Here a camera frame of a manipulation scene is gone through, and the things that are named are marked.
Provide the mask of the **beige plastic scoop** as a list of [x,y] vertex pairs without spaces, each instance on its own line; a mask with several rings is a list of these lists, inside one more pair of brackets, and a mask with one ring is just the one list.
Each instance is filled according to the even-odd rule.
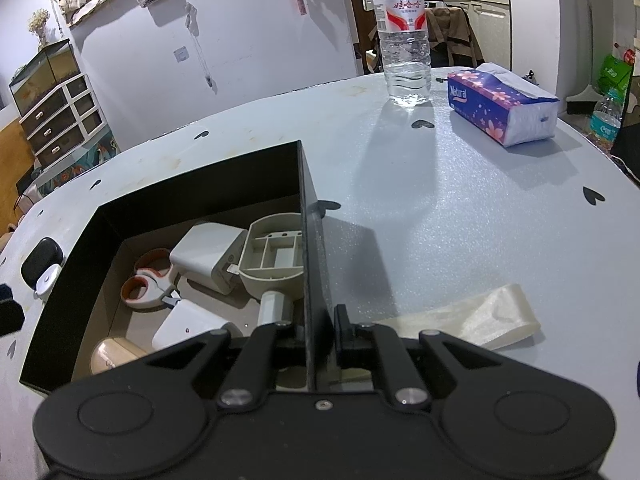
[[291,322],[294,302],[304,296],[302,217],[270,214],[247,231],[239,262],[245,290],[259,301],[257,325]]

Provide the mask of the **white charger adapter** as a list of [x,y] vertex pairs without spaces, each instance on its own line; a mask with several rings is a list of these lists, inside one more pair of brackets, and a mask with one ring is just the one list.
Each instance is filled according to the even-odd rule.
[[190,300],[179,300],[152,337],[151,347],[160,351],[211,330],[226,330],[232,338],[242,332],[230,321]]

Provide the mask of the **black cardboard box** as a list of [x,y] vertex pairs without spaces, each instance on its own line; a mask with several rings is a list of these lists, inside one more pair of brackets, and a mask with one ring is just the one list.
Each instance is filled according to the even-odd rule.
[[41,311],[21,383],[50,393],[72,381],[93,305],[125,240],[205,218],[246,228],[277,212],[302,216],[306,367],[314,380],[332,347],[324,211],[303,145],[290,142],[178,174],[99,206]]

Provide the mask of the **white square box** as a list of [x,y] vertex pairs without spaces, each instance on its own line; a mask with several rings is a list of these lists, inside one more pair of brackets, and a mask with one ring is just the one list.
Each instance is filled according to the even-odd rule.
[[227,296],[233,289],[228,267],[239,262],[246,236],[235,226],[198,223],[171,249],[169,260],[183,278]]

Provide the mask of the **red white scissors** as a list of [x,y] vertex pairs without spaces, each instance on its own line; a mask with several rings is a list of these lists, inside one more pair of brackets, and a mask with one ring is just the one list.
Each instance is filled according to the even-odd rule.
[[170,261],[170,251],[156,248],[134,264],[134,275],[122,284],[120,299],[134,311],[151,311],[173,306],[180,299],[178,271]]

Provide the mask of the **beige glasses case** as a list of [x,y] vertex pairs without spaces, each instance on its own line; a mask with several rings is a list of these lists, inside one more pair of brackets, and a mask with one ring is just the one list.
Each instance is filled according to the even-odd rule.
[[126,338],[105,338],[94,348],[90,358],[91,374],[96,375],[141,359],[146,352]]

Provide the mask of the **cream plastic bag roll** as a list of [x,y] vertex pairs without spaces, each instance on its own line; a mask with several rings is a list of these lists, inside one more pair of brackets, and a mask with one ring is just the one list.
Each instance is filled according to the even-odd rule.
[[446,307],[386,318],[399,336],[416,338],[424,330],[497,350],[535,335],[541,325],[519,284],[504,285]]

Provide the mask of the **black oval case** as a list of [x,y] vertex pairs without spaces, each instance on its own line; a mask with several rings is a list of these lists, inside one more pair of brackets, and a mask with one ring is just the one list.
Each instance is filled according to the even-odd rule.
[[54,264],[62,266],[63,262],[64,254],[60,245],[51,237],[43,237],[28,254],[21,266],[23,281],[31,289],[36,289],[40,276],[50,266]]

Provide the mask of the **purple tissue pack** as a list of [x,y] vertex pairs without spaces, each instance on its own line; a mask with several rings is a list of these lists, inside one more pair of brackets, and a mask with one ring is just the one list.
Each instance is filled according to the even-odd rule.
[[448,102],[504,148],[554,137],[560,100],[495,63],[447,76]]

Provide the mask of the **white drawer cabinet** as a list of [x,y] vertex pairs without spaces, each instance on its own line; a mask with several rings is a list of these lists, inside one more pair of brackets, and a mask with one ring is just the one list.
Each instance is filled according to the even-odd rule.
[[42,168],[84,145],[107,126],[85,74],[57,84],[21,117],[20,124]]

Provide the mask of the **green-label bottle on floor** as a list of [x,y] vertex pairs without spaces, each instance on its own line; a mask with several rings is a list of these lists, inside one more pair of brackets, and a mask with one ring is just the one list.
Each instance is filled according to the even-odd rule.
[[620,131],[623,119],[623,99],[620,92],[611,88],[608,93],[597,102],[589,121],[591,133],[597,144],[605,151],[613,147],[613,143]]

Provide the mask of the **clear water bottle red label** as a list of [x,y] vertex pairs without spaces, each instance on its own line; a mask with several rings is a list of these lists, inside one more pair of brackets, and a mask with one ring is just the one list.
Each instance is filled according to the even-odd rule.
[[403,107],[431,99],[431,48],[424,0],[372,0],[390,98]]

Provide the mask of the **glass fish tank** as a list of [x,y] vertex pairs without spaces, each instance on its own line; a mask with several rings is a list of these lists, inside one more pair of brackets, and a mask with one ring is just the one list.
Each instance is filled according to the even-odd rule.
[[15,106],[24,117],[54,87],[80,73],[69,39],[42,48],[9,82]]

